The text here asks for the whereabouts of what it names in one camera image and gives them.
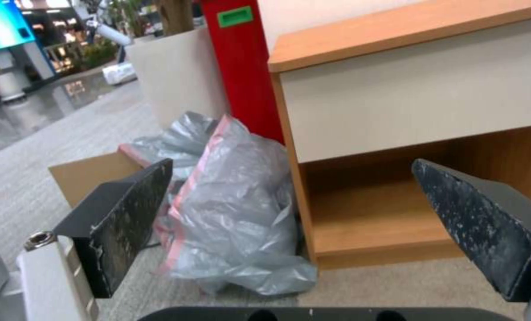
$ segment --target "tree trunk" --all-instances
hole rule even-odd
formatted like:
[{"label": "tree trunk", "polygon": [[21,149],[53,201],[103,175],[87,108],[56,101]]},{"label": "tree trunk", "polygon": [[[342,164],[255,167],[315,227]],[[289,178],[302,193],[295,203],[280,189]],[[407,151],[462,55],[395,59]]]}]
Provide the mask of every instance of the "tree trunk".
[{"label": "tree trunk", "polygon": [[192,0],[154,0],[162,21],[164,35],[175,35],[194,29]]}]

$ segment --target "cardboard box flap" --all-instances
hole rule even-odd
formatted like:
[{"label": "cardboard box flap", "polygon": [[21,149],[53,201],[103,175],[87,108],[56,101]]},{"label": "cardboard box flap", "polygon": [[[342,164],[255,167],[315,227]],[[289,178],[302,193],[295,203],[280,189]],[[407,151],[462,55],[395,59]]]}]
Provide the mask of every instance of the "cardboard box flap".
[{"label": "cardboard box flap", "polygon": [[142,169],[123,152],[86,158],[49,168],[72,208],[99,184],[123,179]]}]

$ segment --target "cabinet top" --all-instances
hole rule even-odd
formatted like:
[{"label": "cabinet top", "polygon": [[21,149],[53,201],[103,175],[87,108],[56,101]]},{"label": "cabinet top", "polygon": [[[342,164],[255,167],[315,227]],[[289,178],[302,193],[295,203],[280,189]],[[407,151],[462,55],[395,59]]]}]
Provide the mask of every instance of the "cabinet top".
[{"label": "cabinet top", "polygon": [[531,0],[425,0],[281,35],[268,61],[282,73],[531,19]]}]

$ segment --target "display screen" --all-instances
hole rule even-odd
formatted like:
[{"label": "display screen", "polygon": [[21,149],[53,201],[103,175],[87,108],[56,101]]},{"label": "display screen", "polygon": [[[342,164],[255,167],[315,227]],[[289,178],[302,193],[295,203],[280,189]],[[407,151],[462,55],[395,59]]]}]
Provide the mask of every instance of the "display screen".
[{"label": "display screen", "polygon": [[0,49],[34,41],[34,34],[13,0],[0,0]]}]

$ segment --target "translucent plastic bag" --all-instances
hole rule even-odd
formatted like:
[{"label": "translucent plastic bag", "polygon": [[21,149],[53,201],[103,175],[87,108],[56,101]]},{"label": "translucent plastic bag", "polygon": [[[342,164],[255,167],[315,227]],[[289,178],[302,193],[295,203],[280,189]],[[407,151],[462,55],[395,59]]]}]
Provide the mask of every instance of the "translucent plastic bag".
[{"label": "translucent plastic bag", "polygon": [[170,204],[196,167],[217,124],[213,118],[188,111],[159,136],[141,137],[130,144],[119,145],[119,150],[143,167],[164,158],[172,159],[172,179],[168,187],[167,202],[162,205],[153,224],[160,242],[166,247],[170,246],[174,238],[172,221],[167,215]]},{"label": "translucent plastic bag", "polygon": [[263,295],[309,290],[317,268],[295,254],[295,213],[285,148],[224,116],[172,201],[166,267],[209,293],[227,283]]}]

